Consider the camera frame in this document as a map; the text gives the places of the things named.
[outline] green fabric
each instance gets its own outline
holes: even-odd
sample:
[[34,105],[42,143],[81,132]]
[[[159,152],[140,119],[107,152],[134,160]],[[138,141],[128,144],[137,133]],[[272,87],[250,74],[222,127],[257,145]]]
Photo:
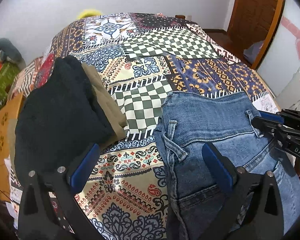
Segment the green fabric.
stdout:
[[20,70],[11,62],[5,62],[0,70],[0,109],[6,104],[8,92]]

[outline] folded black clothing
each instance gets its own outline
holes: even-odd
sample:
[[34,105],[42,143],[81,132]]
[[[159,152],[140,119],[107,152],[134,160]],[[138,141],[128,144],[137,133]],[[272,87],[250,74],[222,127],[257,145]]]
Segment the folded black clothing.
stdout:
[[114,134],[79,61],[57,58],[50,79],[25,101],[16,126],[15,169],[25,185],[29,171],[39,174],[68,167],[90,143]]

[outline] beige clothing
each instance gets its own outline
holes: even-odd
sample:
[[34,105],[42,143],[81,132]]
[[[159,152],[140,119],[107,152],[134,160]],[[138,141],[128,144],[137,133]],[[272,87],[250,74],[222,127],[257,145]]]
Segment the beige clothing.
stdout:
[[17,126],[18,119],[10,119],[8,122],[8,128],[7,128],[7,140],[9,145],[9,155],[10,155],[10,161],[11,161],[11,169],[13,170],[13,173],[16,175],[16,169],[14,167],[14,155],[16,153],[15,144],[16,144],[16,126]]
[[115,133],[108,141],[99,145],[102,150],[114,142],[126,137],[123,128],[127,125],[127,118],[121,113],[119,106],[103,86],[96,68],[94,66],[88,66],[86,63],[82,63],[82,68],[91,82],[98,104],[101,106]]

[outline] jeans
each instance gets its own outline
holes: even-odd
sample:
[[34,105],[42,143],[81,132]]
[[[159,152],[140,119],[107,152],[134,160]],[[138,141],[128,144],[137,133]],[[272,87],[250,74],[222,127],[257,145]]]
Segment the jeans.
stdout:
[[[235,167],[258,174],[274,172],[287,232],[300,214],[300,180],[278,142],[252,127],[251,120],[260,114],[245,92],[217,99],[171,92],[162,111],[154,136],[166,172],[168,239],[196,240],[225,201],[202,158],[206,142],[212,142]],[[248,206],[247,200],[234,229]]]

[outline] patterned bedspread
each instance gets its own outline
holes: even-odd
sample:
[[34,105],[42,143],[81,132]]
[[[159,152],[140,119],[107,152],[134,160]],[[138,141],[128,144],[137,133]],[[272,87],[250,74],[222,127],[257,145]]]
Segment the patterned bedspread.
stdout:
[[[75,196],[108,240],[166,238],[166,181],[153,130],[167,93],[180,90],[217,98],[243,90],[257,109],[278,111],[256,72],[194,22],[162,14],[89,17],[58,33],[49,53],[95,65],[127,116],[127,137],[101,153],[84,190]],[[22,189],[13,172],[11,179],[18,210]],[[70,229],[53,195],[51,201],[61,225]]]

